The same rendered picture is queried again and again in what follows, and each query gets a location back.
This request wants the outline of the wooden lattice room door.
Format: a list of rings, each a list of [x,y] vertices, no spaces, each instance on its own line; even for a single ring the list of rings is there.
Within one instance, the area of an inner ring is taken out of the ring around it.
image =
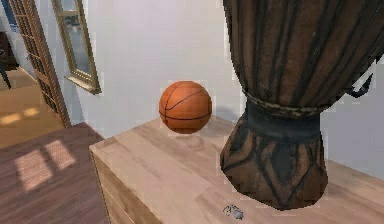
[[[9,0],[28,58],[47,106],[64,128],[71,126],[35,0]]]

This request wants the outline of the brown wooden goblet drum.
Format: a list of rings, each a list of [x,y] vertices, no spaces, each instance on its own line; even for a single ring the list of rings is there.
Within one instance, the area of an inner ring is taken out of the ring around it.
[[[384,0],[223,0],[231,60],[246,96],[220,166],[241,194],[304,208],[328,176],[320,114],[384,54]]]

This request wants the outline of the wooden framed window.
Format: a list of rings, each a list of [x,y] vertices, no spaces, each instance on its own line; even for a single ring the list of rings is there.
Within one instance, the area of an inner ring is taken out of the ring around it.
[[[70,74],[66,79],[96,95],[102,92],[82,0],[51,0]]]

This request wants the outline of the orange basketball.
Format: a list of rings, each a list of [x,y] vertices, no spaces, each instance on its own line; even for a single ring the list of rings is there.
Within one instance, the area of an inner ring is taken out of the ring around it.
[[[200,84],[177,81],[162,93],[159,114],[170,130],[179,134],[192,134],[208,123],[212,114],[212,100]]]

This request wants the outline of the dark chair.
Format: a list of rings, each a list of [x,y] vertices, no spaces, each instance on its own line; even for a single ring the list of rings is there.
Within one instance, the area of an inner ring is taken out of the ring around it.
[[[0,32],[0,74],[8,88],[11,88],[11,83],[7,71],[16,70],[18,66],[6,33]]]

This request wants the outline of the small grey metal object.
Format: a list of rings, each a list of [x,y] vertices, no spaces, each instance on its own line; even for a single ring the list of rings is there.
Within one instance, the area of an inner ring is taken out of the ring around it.
[[[244,214],[240,208],[235,205],[228,205],[223,209],[223,212],[229,216],[232,215],[235,219],[242,220],[244,218]]]

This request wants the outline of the light wooden chest of drawers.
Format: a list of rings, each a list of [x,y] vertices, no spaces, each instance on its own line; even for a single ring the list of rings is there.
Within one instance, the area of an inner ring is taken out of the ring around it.
[[[155,119],[92,145],[111,224],[384,224],[384,182],[335,162],[310,207],[278,211],[236,192],[219,164],[233,128],[212,118],[180,135]],[[228,205],[244,218],[227,216]]]

